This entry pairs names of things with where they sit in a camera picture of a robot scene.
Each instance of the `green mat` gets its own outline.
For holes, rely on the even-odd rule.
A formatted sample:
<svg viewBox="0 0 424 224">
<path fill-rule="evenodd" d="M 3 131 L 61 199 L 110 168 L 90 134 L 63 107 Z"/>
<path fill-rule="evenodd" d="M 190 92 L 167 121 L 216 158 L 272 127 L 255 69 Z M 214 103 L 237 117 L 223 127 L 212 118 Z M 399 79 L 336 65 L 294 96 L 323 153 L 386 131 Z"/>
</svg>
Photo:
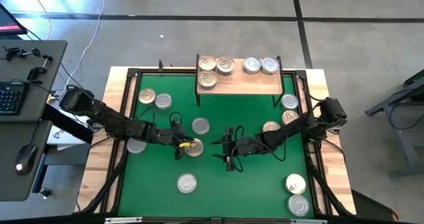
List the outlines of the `green mat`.
<svg viewBox="0 0 424 224">
<path fill-rule="evenodd" d="M 200 138 L 204 145 L 198 157 L 185 156 L 174 160 L 170 146 L 148 144 L 142 154 L 129 154 L 123 183 L 119 216 L 143 217 L 242 217 L 242 218 L 295 218 L 287 208 L 290 193 L 283 183 L 289 174 L 297 173 L 307 179 L 301 136 L 287 141 L 285 162 L 272 155 L 242 157 L 243 173 L 227 172 L 222 160 L 212 154 L 222 154 L 222 145 L 211 145 L 219 140 L 225 127 L 243 125 L 245 136 L 260 133 L 267 121 L 282 125 L 283 109 L 273 108 L 270 95 L 202 95 L 197 107 L 191 75 L 142 75 L 140 90 L 152 88 L 159 93 L 169 93 L 172 107 L 156 112 L 158 127 L 169 128 L 169 114 L 178 111 L 183 116 L 187 135 Z M 290 76 L 284 77 L 286 93 L 294 93 Z M 147 106 L 137 103 L 135 117 Z M 152 120 L 153 110 L 141 119 Z M 196 117 L 205 117 L 211 128 L 206 135 L 198 136 L 191 129 Z M 283 156 L 283 147 L 276 151 Z M 197 187 L 190 194 L 182 194 L 177 179 L 191 173 Z M 303 194 L 311 205 L 307 187 Z M 313 217 L 310 209 L 305 218 Z"/>
</svg>

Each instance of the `gray floor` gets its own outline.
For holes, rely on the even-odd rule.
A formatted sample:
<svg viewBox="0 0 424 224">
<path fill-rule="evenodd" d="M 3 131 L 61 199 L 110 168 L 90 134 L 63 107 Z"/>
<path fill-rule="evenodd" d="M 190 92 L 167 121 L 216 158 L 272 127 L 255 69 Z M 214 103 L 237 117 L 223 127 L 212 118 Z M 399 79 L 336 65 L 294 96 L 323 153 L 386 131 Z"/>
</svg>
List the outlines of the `gray floor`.
<svg viewBox="0 0 424 224">
<path fill-rule="evenodd" d="M 98 13 L 101 6 L 101 0 L 42 1 L 49 12 Z M 1 2 L 10 11 L 41 11 L 35 0 Z M 105 3 L 108 15 L 295 15 L 293 0 L 105 0 Z M 424 17 L 424 0 L 300 0 L 300 3 L 305 17 Z M 20 22 L 46 38 L 45 20 L 20 19 Z M 95 23 L 52 21 L 52 39 L 69 42 L 63 61 L 69 70 L 75 68 L 89 43 Z M 368 118 L 364 110 L 397 91 L 405 79 L 423 69 L 424 23 L 306 23 L 305 29 L 313 67 L 325 70 L 331 96 L 340 100 L 348 114 L 341 141 L 352 188 L 395 209 L 402 221 L 422 223 L 424 176 L 388 177 L 388 172 L 403 168 L 403 160 L 386 118 L 382 114 Z M 279 54 L 285 67 L 305 67 L 297 24 L 293 22 L 101 21 L 93 47 L 87 51 L 75 78 L 101 98 L 110 66 L 155 66 L 159 59 L 165 64 L 192 66 L 196 53 L 240 58 Z M 57 79 L 54 87 L 61 89 L 63 82 Z M 0 203 L 0 219 L 72 212 L 82 169 L 63 168 L 48 171 L 46 183 L 55 193 L 50 199 L 44 201 L 31 196 L 22 203 Z"/>
</svg>

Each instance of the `gray desk surface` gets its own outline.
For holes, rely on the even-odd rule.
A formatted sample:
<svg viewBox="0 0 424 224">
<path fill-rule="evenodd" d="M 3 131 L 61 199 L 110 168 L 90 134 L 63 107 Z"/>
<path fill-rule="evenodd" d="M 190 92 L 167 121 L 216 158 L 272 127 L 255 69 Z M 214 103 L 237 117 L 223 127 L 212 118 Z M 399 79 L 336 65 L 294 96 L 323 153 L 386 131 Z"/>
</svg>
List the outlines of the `gray desk surface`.
<svg viewBox="0 0 424 224">
<path fill-rule="evenodd" d="M 47 72 L 39 76 L 40 84 L 43 88 L 51 90 L 54 78 L 59 70 L 60 62 L 65 53 L 68 43 L 63 40 L 49 41 L 28 41 L 28 40 L 0 40 L 0 57 L 4 57 L 6 48 L 19 47 L 30 52 L 33 48 L 38 48 L 41 54 L 48 54 L 53 57 L 53 61 L 47 65 Z M 28 55 L 25 59 L 14 57 L 10 62 L 0 60 L 0 81 L 8 82 L 13 79 L 27 80 L 31 69 L 41 67 L 44 59 L 33 55 Z M 29 85 L 26 98 L 24 100 L 21 113 L 19 115 L 0 116 L 0 122 L 7 121 L 38 121 L 41 118 L 44 106 L 46 105 L 48 93 L 43 89 Z"/>
<path fill-rule="evenodd" d="M 15 158 L 24 145 L 31 143 L 35 128 L 32 141 L 37 146 L 34 167 L 26 176 L 19 176 L 15 172 Z M 51 128 L 51 121 L 40 121 L 38 127 L 37 122 L 0 123 L 0 201 L 23 201 L 28 198 Z"/>
</svg>

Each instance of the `wooden board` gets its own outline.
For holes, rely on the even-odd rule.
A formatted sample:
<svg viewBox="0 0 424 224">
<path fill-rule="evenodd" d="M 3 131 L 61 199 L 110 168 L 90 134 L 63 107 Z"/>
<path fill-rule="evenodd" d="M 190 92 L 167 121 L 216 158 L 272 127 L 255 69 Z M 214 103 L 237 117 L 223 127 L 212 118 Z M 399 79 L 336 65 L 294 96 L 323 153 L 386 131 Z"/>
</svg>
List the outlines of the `wooden board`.
<svg viewBox="0 0 424 224">
<path fill-rule="evenodd" d="M 280 95 L 283 92 L 278 72 L 266 75 L 259 71 L 257 74 L 250 75 L 243 71 L 243 61 L 244 59 L 234 59 L 234 71 L 229 76 L 217 73 L 217 85 L 213 89 L 202 89 L 197 83 L 197 93 Z"/>
<path fill-rule="evenodd" d="M 121 100 L 123 96 L 125 80 L 127 76 L 128 68 L 135 67 L 112 67 L 109 73 L 109 78 L 107 81 L 105 94 L 103 96 L 103 102 L 105 102 L 108 106 L 119 111 L 121 106 Z M 157 67 L 140 67 L 143 69 L 157 69 Z M 169 69 L 187 69 L 188 67 L 181 68 L 169 68 Z M 318 99 L 323 99 L 329 96 L 329 92 L 327 89 L 327 82 L 325 81 L 325 75 L 323 70 L 313 69 L 306 70 L 309 92 L 311 95 Z M 135 79 L 132 80 L 131 85 L 133 86 L 135 83 Z M 129 102 L 126 108 L 126 115 L 129 114 L 131 100 L 133 98 L 133 89 L 129 94 Z M 301 104 L 306 110 L 305 106 L 305 97 L 301 92 Z M 316 109 L 314 111 L 315 116 L 319 116 L 319 110 Z M 103 139 L 105 137 L 104 133 L 97 133 L 93 142 L 97 140 Z M 328 133 L 328 140 L 340 146 L 340 140 L 338 135 L 333 135 Z M 122 152 L 123 145 L 121 144 L 119 147 L 119 155 L 117 157 L 117 161 L 119 160 L 120 153 Z M 83 176 L 83 180 L 81 183 L 81 188 L 79 190 L 79 198 L 78 202 L 83 209 L 88 205 L 88 203 L 93 199 L 93 197 L 100 190 L 102 185 L 105 182 L 107 167 L 109 164 L 109 159 L 111 156 L 112 150 L 112 140 L 105 141 L 104 143 L 94 147 L 91 149 L 89 153 L 89 157 L 87 160 L 87 166 L 85 167 L 85 172 Z M 334 147 L 329 144 L 323 142 L 323 147 L 321 149 L 321 154 L 323 157 L 325 174 L 327 177 L 327 183 L 341 203 L 351 212 L 356 213 L 354 202 L 352 198 L 352 193 L 350 191 L 350 184 L 348 180 L 348 175 L 346 171 L 345 162 L 343 160 L 342 154 Z M 115 197 L 115 184 L 111 188 L 111 192 L 109 193 L 109 202 L 107 206 L 107 210 L 109 211 L 112 207 L 113 198 Z M 319 207 L 321 211 L 325 210 L 323 194 L 321 188 L 319 188 L 318 184 L 316 184 L 317 195 L 319 201 Z"/>
</svg>

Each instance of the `tin can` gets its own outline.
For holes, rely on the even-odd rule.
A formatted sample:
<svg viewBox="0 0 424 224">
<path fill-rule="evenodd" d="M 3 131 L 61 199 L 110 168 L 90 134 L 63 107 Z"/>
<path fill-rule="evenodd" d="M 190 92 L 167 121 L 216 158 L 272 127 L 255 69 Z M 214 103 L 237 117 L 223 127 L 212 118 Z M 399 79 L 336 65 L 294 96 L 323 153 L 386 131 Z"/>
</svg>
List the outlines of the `tin can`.
<svg viewBox="0 0 424 224">
<path fill-rule="evenodd" d="M 281 98 L 281 106 L 286 110 L 296 109 L 298 105 L 299 100 L 295 95 L 285 94 L 283 98 Z"/>
<path fill-rule="evenodd" d="M 145 88 L 138 94 L 138 100 L 145 105 L 153 105 L 156 92 L 153 89 Z"/>
<path fill-rule="evenodd" d="M 294 120 L 298 119 L 299 115 L 296 113 L 296 111 L 284 111 L 282 115 L 283 124 L 287 125 L 288 123 L 293 122 Z"/>
<path fill-rule="evenodd" d="M 166 110 L 172 105 L 172 99 L 170 94 L 168 93 L 161 93 L 156 96 L 156 99 L 154 100 L 154 103 L 156 106 L 161 110 Z"/>
<path fill-rule="evenodd" d="M 196 189 L 197 180 L 193 174 L 182 174 L 177 180 L 178 190 L 183 194 L 189 194 Z"/>
<path fill-rule="evenodd" d="M 213 71 L 217 66 L 217 60 L 214 56 L 204 55 L 199 58 L 199 68 L 202 71 Z"/>
<path fill-rule="evenodd" d="M 229 76 L 234 71 L 234 60 L 230 57 L 222 57 L 217 61 L 218 73 L 222 76 Z"/>
<path fill-rule="evenodd" d="M 243 70 L 247 74 L 253 75 L 259 72 L 261 67 L 260 60 L 255 57 L 249 57 L 243 61 Z"/>
<path fill-rule="evenodd" d="M 278 130 L 280 128 L 281 127 L 280 127 L 280 125 L 277 122 L 275 122 L 275 121 L 268 121 L 263 126 L 262 131 L 263 132 L 266 132 L 266 131 L 276 131 L 276 130 Z"/>
<path fill-rule="evenodd" d="M 127 150 L 133 154 L 141 154 L 147 147 L 146 142 L 129 138 L 127 141 Z"/>
<path fill-rule="evenodd" d="M 306 181 L 299 174 L 290 174 L 286 178 L 286 189 L 292 194 L 302 194 L 306 190 Z"/>
<path fill-rule="evenodd" d="M 191 123 L 193 132 L 197 135 L 204 135 L 209 131 L 209 121 L 206 118 L 198 117 Z"/>
<path fill-rule="evenodd" d="M 264 58 L 262 60 L 261 70 L 266 75 L 275 74 L 280 69 L 280 63 L 275 58 Z"/>
<path fill-rule="evenodd" d="M 198 82 L 203 89 L 213 89 L 217 84 L 218 77 L 215 72 L 203 71 L 199 73 Z"/>
<path fill-rule="evenodd" d="M 197 138 L 194 138 L 190 142 L 190 146 L 184 147 L 184 151 L 191 157 L 197 157 L 203 152 L 203 142 Z"/>
<path fill-rule="evenodd" d="M 298 217 L 305 216 L 309 211 L 309 202 L 301 195 L 291 196 L 287 205 L 289 211 Z"/>
</svg>

